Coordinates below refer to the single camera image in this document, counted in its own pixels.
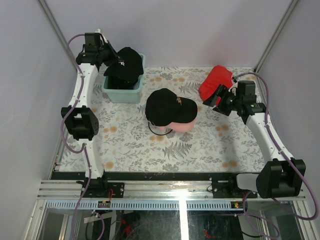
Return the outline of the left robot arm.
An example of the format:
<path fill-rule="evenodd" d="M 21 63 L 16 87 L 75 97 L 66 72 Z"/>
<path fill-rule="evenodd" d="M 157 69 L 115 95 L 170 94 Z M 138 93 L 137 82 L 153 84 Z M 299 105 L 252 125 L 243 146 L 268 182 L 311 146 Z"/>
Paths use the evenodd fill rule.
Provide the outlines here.
<path fill-rule="evenodd" d="M 96 136 L 99 133 L 99 120 L 91 108 L 92 93 L 100 67 L 107 67 L 120 61 L 120 57 L 111 43 L 99 31 L 83 33 L 84 44 L 77 56 L 72 51 L 68 54 L 76 67 L 76 82 L 71 100 L 61 108 L 62 121 L 60 134 L 65 142 L 64 131 L 76 140 L 79 149 L 66 144 L 66 148 L 81 154 L 85 162 L 85 177 L 81 182 L 82 192 L 86 196 L 105 197 L 111 189 L 98 153 Z"/>

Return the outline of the teal plastic bin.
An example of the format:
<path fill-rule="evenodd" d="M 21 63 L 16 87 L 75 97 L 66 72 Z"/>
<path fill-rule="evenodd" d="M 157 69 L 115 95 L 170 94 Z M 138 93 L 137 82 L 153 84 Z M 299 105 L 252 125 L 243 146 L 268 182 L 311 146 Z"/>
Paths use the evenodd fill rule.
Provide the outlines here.
<path fill-rule="evenodd" d="M 101 87 L 103 93 L 107 94 L 113 103 L 121 104 L 139 104 L 143 89 L 145 74 L 138 77 L 137 83 L 133 89 L 111 89 L 109 88 L 109 78 L 106 76 Z"/>

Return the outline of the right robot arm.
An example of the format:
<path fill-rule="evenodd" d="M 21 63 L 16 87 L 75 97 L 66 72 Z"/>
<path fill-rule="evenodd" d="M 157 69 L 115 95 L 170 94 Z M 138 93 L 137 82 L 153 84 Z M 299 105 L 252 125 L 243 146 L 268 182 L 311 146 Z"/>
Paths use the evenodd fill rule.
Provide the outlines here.
<path fill-rule="evenodd" d="M 239 81 L 235 92 L 219 84 L 203 104 L 225 116 L 236 112 L 252 132 L 265 162 L 260 173 L 238 173 L 228 184 L 231 196 L 240 197 L 245 191 L 256 192 L 263 199 L 299 195 L 306 165 L 303 160 L 295 159 L 283 145 L 266 105 L 257 101 L 254 81 Z"/>

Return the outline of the red cloth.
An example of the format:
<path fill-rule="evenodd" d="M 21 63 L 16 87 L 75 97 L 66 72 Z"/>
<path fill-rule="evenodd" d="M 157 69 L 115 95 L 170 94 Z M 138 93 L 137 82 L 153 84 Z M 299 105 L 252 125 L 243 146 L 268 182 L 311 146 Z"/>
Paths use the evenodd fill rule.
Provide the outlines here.
<path fill-rule="evenodd" d="M 219 85 L 224 85 L 227 89 L 230 89 L 233 86 L 232 77 L 233 73 L 226 67 L 216 65 L 198 89 L 200 98 L 206 101 L 217 90 Z"/>

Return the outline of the black wire hat stand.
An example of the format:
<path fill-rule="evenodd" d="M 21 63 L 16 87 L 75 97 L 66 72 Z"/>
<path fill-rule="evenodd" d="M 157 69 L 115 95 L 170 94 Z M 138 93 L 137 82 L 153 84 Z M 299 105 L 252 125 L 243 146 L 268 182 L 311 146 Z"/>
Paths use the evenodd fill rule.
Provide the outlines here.
<path fill-rule="evenodd" d="M 173 130 L 167 127 L 155 126 L 152 122 L 148 122 L 148 129 L 150 132 L 156 136 L 166 136 L 170 134 Z"/>

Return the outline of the pink baseball cap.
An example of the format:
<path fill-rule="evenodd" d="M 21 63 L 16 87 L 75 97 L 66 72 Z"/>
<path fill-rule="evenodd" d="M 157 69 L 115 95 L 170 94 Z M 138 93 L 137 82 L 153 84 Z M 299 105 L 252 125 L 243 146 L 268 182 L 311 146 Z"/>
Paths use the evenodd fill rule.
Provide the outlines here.
<path fill-rule="evenodd" d="M 186 133 L 194 128 L 194 126 L 196 125 L 196 120 L 197 119 L 195 118 L 193 121 L 187 123 L 171 122 L 166 126 L 158 126 L 158 128 L 162 131 L 168 128 L 176 132 Z"/>

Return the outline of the black cap gold logo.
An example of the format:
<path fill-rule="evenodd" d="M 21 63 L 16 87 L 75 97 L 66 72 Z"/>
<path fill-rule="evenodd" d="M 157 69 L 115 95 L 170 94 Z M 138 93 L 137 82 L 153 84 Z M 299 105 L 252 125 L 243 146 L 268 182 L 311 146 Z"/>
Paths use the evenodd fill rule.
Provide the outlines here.
<path fill-rule="evenodd" d="M 178 96 L 168 88 L 155 90 L 146 100 L 146 119 L 157 127 L 171 123 L 187 124 L 196 119 L 198 106 L 189 98 Z"/>

